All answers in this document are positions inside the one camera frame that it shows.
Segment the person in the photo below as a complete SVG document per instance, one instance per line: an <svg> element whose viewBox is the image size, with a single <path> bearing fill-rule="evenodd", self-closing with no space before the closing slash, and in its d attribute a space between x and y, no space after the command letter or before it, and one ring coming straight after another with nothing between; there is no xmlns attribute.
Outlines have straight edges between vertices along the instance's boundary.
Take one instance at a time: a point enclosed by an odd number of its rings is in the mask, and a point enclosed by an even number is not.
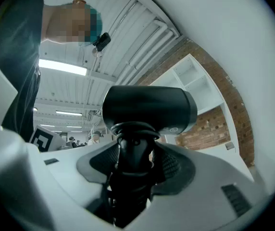
<svg viewBox="0 0 275 231"><path fill-rule="evenodd" d="M60 6L45 5L43 0L5 0L0 6L0 70L18 94L2 126L25 141L32 136L41 42L88 45L101 31L100 14L82 0Z"/></svg>
<svg viewBox="0 0 275 231"><path fill-rule="evenodd" d="M103 135L99 132L99 131L95 131L93 134L92 134L92 137L91 139L88 141L88 146L89 145L93 145L93 144L98 144L99 143L99 138L100 137L103 137Z"/></svg>

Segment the fluorescent light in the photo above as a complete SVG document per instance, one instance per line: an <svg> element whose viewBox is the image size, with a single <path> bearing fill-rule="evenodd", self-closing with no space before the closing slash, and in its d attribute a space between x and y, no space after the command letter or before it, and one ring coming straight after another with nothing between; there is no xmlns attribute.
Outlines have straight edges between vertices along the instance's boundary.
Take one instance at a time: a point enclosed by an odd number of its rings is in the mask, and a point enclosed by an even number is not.
<svg viewBox="0 0 275 231"><path fill-rule="evenodd" d="M43 60L43 59L39 60L39 67L65 71L65 72L69 72L77 75L83 75L83 76L85 76L87 72L87 69L83 67L78 67L71 64L64 64L56 61L49 61L49 60Z"/></svg>
<svg viewBox="0 0 275 231"><path fill-rule="evenodd" d="M82 113L66 112L66 111L59 111L59 110L56 110L55 112L58 113L58 114L64 114L64 115L82 116Z"/></svg>
<svg viewBox="0 0 275 231"><path fill-rule="evenodd" d="M45 127L55 127L54 125L44 125L44 124L40 124L40 125Z"/></svg>

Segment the ceiling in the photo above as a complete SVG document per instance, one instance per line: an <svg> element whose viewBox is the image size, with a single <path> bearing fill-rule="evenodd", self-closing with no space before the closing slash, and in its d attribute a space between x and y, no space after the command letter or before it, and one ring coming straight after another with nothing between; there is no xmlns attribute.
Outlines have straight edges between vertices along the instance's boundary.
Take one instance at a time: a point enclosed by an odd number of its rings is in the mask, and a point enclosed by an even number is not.
<svg viewBox="0 0 275 231"><path fill-rule="evenodd" d="M44 0L47 5L60 5L73 0ZM86 76L42 68L41 83L36 97L34 126L45 124L57 131L90 131L93 125L102 125L101 109L109 88L117 82L128 62L159 30L155 19L175 27L151 0L85 0L101 13L103 32L108 32L111 42L101 58L95 58L93 46L79 47L78 43L57 44L45 41L40 45L40 58L87 68ZM163 32L150 48L162 39ZM83 116L60 115L55 111L83 113Z"/></svg>

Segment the white bookshelf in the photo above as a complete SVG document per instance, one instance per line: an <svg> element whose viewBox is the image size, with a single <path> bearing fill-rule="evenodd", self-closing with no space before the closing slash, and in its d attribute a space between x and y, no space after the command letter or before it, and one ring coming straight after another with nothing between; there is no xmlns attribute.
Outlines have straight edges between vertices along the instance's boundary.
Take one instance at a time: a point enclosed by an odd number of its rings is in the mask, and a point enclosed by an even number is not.
<svg viewBox="0 0 275 231"><path fill-rule="evenodd" d="M176 63L151 85L177 87L189 92L196 103L198 115L221 106L235 152L239 153L236 128L228 106L214 81L191 54ZM168 143L174 143L174 138L175 136L167 138Z"/></svg>

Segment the brick wall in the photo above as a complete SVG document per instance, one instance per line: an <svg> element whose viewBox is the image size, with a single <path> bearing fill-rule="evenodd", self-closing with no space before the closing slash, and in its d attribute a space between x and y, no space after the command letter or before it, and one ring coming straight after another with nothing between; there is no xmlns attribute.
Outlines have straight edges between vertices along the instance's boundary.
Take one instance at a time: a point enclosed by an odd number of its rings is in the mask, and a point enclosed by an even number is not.
<svg viewBox="0 0 275 231"><path fill-rule="evenodd" d="M224 69L199 45L184 39L174 46L136 85L149 85L186 55L191 54L208 72L220 89L233 117L240 156L247 166L254 164L254 138L250 118L244 102ZM191 131L181 134L176 142L190 149L203 149L230 140L227 125L220 107L198 116Z"/></svg>

